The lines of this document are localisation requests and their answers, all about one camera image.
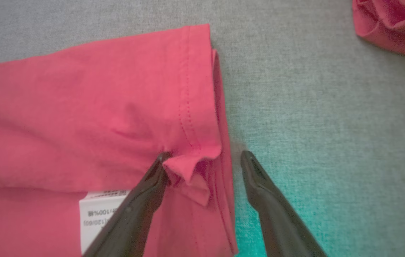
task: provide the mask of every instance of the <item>teal fabric area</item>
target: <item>teal fabric area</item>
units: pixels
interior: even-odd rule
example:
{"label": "teal fabric area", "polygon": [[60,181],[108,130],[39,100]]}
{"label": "teal fabric area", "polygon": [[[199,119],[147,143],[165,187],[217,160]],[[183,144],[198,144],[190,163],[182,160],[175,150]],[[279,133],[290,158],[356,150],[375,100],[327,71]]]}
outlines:
{"label": "teal fabric area", "polygon": [[265,256],[252,151],[330,257],[405,257],[405,56],[355,35],[351,0],[0,0],[0,62],[210,23],[239,257]]}

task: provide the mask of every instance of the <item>pink garment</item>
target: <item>pink garment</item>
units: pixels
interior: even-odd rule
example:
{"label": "pink garment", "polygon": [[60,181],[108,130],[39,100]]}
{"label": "pink garment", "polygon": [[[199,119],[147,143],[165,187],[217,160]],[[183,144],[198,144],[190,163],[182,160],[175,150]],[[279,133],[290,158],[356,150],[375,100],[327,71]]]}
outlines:
{"label": "pink garment", "polygon": [[353,0],[352,4],[358,36],[405,54],[405,0]]}
{"label": "pink garment", "polygon": [[145,256],[235,254],[222,86],[209,25],[0,63],[0,256],[80,256],[79,200],[133,188],[162,151]]}

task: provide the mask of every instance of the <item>crumpled pink fabric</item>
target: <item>crumpled pink fabric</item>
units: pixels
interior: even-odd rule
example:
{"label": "crumpled pink fabric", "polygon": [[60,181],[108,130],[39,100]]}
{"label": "crumpled pink fabric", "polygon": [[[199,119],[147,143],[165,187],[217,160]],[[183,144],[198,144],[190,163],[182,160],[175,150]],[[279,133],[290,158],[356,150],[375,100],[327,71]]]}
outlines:
{"label": "crumpled pink fabric", "polygon": [[353,0],[352,4],[358,36],[405,54],[405,0]]}
{"label": "crumpled pink fabric", "polygon": [[163,151],[144,255],[235,254],[222,86],[209,25],[0,63],[0,256],[80,256],[79,200],[133,188]]}

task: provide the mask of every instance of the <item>white clothing label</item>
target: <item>white clothing label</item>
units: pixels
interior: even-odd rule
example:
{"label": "white clothing label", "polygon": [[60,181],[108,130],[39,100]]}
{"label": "white clothing label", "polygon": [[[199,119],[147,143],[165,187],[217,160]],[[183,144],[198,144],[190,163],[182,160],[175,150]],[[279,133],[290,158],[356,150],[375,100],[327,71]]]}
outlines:
{"label": "white clothing label", "polygon": [[79,200],[82,254],[85,253],[128,193],[129,191],[126,190],[89,192],[85,198]]}

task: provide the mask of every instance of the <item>red fabric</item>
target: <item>red fabric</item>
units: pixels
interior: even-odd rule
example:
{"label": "red fabric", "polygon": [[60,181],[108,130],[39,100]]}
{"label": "red fabric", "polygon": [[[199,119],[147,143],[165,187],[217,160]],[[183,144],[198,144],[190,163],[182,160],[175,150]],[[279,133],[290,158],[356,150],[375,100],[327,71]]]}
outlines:
{"label": "red fabric", "polygon": [[353,0],[352,4],[358,36],[405,54],[405,0]]}
{"label": "red fabric", "polygon": [[209,25],[0,63],[0,256],[80,256],[78,201],[172,185],[145,256],[237,252],[223,85]]}

